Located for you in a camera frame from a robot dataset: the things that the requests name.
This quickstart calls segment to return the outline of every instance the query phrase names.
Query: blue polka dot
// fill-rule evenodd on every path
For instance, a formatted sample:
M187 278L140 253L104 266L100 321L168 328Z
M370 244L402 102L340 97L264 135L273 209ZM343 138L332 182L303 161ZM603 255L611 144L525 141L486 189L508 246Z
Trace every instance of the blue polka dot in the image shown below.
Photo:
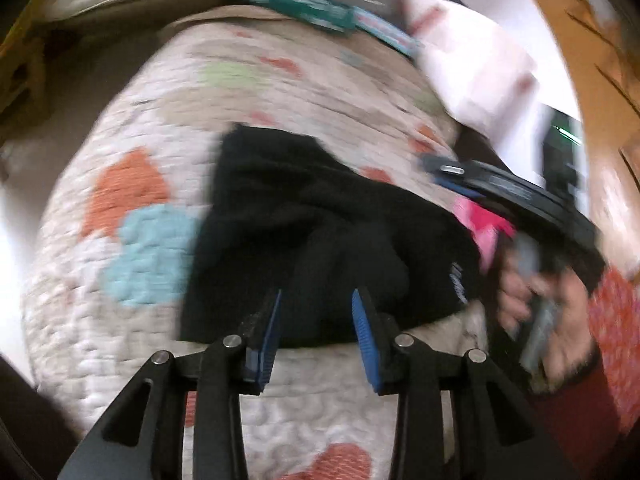
M122 254L102 273L102 290L127 306L165 303L184 294L197 222L168 204L130 211L118 229Z

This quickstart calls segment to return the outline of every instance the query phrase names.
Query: hand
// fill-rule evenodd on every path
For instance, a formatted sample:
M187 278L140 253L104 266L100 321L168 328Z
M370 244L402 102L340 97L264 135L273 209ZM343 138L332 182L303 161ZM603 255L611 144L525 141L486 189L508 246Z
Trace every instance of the hand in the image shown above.
M498 322L507 332L531 317L527 303L533 292L553 298L562 306L561 318L542 359L547 379L559 382L585 362L593 348L587 289L570 268L566 268L559 278L536 275L526 282L518 273L517 254L508 254L498 292Z

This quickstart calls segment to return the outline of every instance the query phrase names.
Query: pink fabric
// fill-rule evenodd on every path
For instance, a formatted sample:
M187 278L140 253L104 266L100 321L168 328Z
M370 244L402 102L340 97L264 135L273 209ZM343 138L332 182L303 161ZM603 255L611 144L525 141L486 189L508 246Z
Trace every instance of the pink fabric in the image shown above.
M460 223L467 227L473 234L474 240L480 249L480 266L482 272L486 272L494 258L495 245L498 241L498 232L503 231L513 237L515 229L513 225L468 198L460 197L454 206L453 213Z

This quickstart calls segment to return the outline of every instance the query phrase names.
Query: metal pin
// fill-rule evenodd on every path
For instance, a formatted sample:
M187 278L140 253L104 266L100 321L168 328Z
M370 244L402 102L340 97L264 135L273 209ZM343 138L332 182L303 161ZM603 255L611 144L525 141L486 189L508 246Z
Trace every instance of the metal pin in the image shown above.
M411 337L409 334L399 334L394 339L394 342L400 348L407 348L408 346L411 346L412 344L414 344L414 338Z
M486 354L479 348L474 348L469 351L469 359L475 363L484 363L486 361Z
M222 344L227 348L235 348L241 342L242 338L238 334L228 335L222 340Z
M463 175L465 174L465 170L463 170L462 168L458 168L457 166L441 166L440 167L440 171L444 172L444 173L451 173L454 175Z
M155 365L163 365L169 360L169 352L166 350L158 350L151 356L151 362Z

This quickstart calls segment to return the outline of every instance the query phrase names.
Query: bed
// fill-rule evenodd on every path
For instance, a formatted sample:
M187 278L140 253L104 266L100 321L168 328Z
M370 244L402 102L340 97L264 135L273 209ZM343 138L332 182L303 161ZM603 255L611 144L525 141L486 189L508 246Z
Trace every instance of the bed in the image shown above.
M176 320L190 242L231 124L315 136L361 174L454 206L416 155L452 155L456 125L419 72L374 38L332 36L251 6L183 20L172 35L57 182L22 303L37 387L80 434L153 352L203 348L174 339ZM131 242L151 231L162 240ZM158 254L169 270L153 267ZM469 306L414 333L462 354L484 345L479 312ZM190 396L185 479L193 403ZM388 475L396 399L373 393L355 345L280 350L271 383L260 397L243 397L241 409L251 478L333 478L345 464L350 478ZM444 432L450 455L447 417Z

